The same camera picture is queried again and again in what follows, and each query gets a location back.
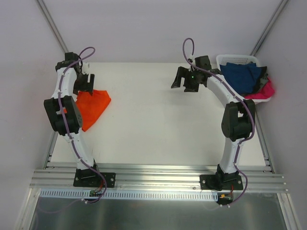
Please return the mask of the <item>orange t shirt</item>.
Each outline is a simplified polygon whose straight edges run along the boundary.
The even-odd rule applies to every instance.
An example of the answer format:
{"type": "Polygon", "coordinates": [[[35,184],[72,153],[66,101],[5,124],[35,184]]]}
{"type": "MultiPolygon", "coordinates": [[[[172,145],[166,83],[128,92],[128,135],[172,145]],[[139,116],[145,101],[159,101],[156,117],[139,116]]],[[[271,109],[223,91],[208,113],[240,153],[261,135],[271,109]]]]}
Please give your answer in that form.
{"type": "Polygon", "coordinates": [[[86,132],[99,119],[111,102],[107,91],[93,90],[93,93],[79,92],[76,105],[81,113],[82,130],[86,132]]]}

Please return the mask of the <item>dark grey t shirt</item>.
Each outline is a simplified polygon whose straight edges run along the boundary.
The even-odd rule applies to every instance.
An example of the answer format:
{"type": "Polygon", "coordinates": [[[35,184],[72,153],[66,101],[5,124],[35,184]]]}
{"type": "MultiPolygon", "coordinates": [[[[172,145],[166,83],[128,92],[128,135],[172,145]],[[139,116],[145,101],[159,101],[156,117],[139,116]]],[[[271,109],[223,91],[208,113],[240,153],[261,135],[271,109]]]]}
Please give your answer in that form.
{"type": "Polygon", "coordinates": [[[252,93],[259,93],[260,90],[268,83],[267,66],[258,67],[255,63],[251,63],[250,72],[255,84],[252,93]]]}

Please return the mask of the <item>white plastic laundry basket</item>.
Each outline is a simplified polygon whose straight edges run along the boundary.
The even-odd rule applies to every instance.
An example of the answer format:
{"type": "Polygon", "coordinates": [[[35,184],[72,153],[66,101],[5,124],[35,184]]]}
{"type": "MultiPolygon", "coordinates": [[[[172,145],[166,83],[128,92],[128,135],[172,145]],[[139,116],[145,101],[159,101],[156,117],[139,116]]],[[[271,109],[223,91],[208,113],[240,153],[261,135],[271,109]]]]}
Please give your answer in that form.
{"type": "Polygon", "coordinates": [[[269,101],[275,94],[268,68],[256,57],[224,54],[216,57],[216,63],[226,82],[245,99],[258,104],[269,101]]]}

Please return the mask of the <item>pink t shirt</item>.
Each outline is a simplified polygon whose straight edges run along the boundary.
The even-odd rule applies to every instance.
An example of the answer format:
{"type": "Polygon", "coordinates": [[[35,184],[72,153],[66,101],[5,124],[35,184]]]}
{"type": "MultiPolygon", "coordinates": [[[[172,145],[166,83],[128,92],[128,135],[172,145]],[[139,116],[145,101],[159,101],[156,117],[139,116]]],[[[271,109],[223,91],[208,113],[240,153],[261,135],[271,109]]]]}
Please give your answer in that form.
{"type": "Polygon", "coordinates": [[[257,93],[252,93],[244,96],[246,99],[255,99],[255,100],[266,100],[271,98],[275,93],[273,88],[273,84],[270,79],[268,82],[262,87],[262,89],[257,93]]]}

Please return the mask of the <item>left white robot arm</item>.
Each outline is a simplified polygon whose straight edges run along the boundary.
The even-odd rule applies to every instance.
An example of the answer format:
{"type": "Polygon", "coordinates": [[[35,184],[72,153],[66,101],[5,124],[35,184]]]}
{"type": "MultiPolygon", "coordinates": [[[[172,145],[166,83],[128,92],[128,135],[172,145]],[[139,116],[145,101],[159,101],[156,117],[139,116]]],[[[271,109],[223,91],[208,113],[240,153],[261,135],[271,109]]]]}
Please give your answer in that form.
{"type": "Polygon", "coordinates": [[[68,143],[76,160],[74,187],[113,188],[116,174],[100,172],[92,153],[83,139],[83,117],[75,95],[94,96],[94,74],[83,72],[83,58],[74,52],[65,53],[65,59],[56,64],[56,88],[44,108],[52,129],[68,143]]]}

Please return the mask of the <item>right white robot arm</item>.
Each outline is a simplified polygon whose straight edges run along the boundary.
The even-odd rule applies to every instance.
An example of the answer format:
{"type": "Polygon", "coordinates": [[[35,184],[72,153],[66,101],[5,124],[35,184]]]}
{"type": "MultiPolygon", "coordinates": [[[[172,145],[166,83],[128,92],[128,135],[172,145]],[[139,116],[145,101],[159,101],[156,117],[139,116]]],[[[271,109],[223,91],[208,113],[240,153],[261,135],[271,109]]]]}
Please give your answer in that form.
{"type": "Polygon", "coordinates": [[[224,107],[221,121],[225,136],[224,152],[215,174],[200,175],[202,190],[243,190],[237,163],[244,143],[255,134],[255,103],[243,99],[226,82],[219,69],[212,69],[208,56],[188,59],[189,68],[178,67],[171,88],[184,86],[186,92],[197,92],[204,85],[224,107]]]}

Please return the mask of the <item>aluminium mounting rail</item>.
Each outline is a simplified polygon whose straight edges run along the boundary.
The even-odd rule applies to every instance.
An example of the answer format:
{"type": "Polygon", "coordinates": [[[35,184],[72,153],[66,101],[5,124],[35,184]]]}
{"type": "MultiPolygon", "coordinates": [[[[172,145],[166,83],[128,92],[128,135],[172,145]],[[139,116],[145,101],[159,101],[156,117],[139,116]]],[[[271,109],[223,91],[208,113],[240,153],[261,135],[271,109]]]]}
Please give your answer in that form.
{"type": "MultiPolygon", "coordinates": [[[[72,188],[75,164],[71,162],[49,162],[44,169],[36,169],[31,188],[72,188]]],[[[101,172],[115,173],[115,188],[122,190],[152,191],[199,191],[200,175],[213,174],[216,166],[175,166],[98,164],[101,172]]],[[[290,188],[282,174],[273,173],[269,166],[241,166],[248,177],[247,191],[250,193],[289,193],[290,188]]]]}

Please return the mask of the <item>blue t shirt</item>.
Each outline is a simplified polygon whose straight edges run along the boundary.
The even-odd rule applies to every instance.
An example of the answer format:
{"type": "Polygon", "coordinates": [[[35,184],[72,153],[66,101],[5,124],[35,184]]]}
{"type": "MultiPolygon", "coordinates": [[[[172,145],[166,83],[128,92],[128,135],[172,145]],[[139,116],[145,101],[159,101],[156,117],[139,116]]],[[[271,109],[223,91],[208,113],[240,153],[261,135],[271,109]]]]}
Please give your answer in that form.
{"type": "Polygon", "coordinates": [[[255,84],[250,72],[251,66],[251,63],[245,65],[227,63],[221,65],[220,70],[225,80],[238,94],[250,94],[255,84]]]}

